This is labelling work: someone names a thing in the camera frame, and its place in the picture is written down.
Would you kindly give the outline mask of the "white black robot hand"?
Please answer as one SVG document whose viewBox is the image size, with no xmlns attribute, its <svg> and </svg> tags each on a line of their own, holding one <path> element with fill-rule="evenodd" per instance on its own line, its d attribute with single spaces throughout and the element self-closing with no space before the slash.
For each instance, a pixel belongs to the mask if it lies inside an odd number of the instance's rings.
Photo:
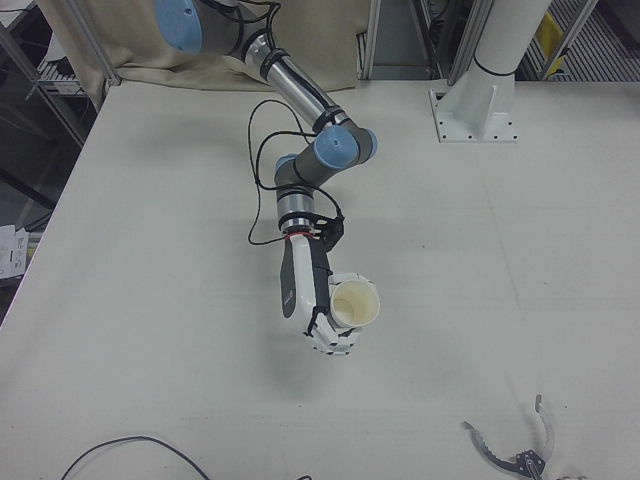
<svg viewBox="0 0 640 480">
<path fill-rule="evenodd" d="M 284 319 L 314 350 L 330 356 L 348 355 L 381 309 L 371 280 L 333 272 L 322 242 L 302 232 L 285 238 L 280 286 Z"/>
</svg>

